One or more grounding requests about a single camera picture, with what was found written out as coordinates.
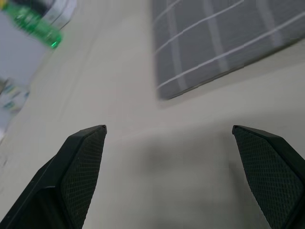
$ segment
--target plastic bottle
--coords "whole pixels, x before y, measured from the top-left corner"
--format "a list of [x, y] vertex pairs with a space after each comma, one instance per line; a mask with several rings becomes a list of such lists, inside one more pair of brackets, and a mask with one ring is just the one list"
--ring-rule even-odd
[[29, 7], [0, 0], [0, 9], [5, 11], [19, 28], [32, 34], [52, 49], [57, 48], [60, 44], [61, 32], [45, 22], [39, 14]]

